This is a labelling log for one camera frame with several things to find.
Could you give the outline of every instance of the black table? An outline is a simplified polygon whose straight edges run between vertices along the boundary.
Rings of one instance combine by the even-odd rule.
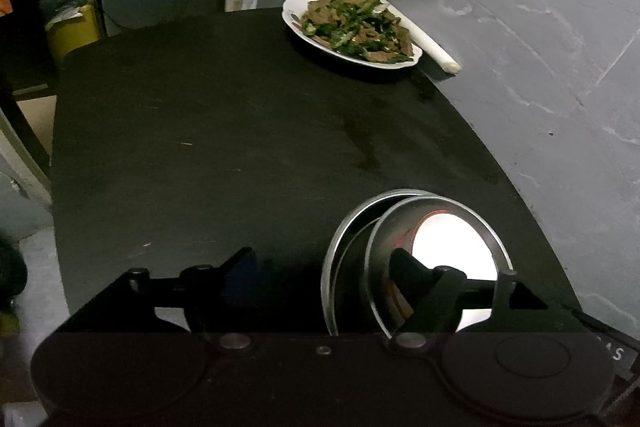
[[[169,23],[72,53],[52,163],[70,309],[129,267],[175,276],[246,245],[273,263],[275,293],[311,274],[304,293],[319,302],[319,267],[343,217],[406,187],[467,204],[534,290],[578,307],[529,209],[427,76],[370,71],[290,35],[279,9]]]

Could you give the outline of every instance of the screw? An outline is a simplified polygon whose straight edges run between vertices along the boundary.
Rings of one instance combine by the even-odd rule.
[[[427,338],[421,333],[405,331],[396,336],[396,344],[404,349],[420,349],[427,343]]]
[[[244,349],[251,344],[251,339],[243,333],[225,333],[219,342],[225,349]]]
[[[318,347],[316,347],[316,353],[318,355],[330,355],[331,351],[332,351],[332,349],[329,346],[318,346]]]
[[[127,270],[127,273],[129,275],[148,275],[149,270],[147,270],[146,268],[129,268]]]

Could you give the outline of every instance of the white rod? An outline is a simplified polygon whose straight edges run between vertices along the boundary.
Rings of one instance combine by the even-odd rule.
[[[386,0],[380,0],[380,2],[389,4]],[[444,51],[436,41],[428,36],[420,26],[402,14],[400,10],[391,4],[389,4],[388,10],[396,17],[400,17],[401,25],[409,30],[409,34],[414,42],[424,49],[424,51],[427,52],[427,54],[433,58],[433,60],[435,60],[444,71],[451,74],[456,74],[460,71],[460,65],[451,57],[451,55]]]

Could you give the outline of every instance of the plate of food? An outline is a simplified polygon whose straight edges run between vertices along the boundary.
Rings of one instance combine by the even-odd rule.
[[[371,68],[415,66],[422,49],[383,0],[286,0],[282,18],[316,48]]]

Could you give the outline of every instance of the white plate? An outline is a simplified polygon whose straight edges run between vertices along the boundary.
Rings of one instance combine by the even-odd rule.
[[[303,13],[306,11],[306,7],[311,1],[317,0],[286,0],[282,4],[282,19],[287,23],[287,26],[293,30],[293,32],[303,39],[305,42],[308,42],[312,46],[315,46],[319,50],[324,51],[325,53],[329,53],[335,55],[342,60],[348,60],[349,62],[354,62],[355,64],[362,64],[363,66],[368,66],[369,68],[376,68],[378,70],[401,70],[402,68],[410,68],[411,66],[415,66],[418,63],[418,60],[422,56],[422,49],[412,43],[414,47],[414,56],[411,61],[407,62],[396,62],[395,64],[380,64],[378,62],[369,62],[367,60],[363,60],[360,58],[348,57],[347,55],[342,55],[341,53],[334,52],[328,48],[325,48],[322,44],[319,44],[313,39],[307,37],[300,28],[296,25],[298,24],[292,15],[296,15],[298,18],[301,18]]]

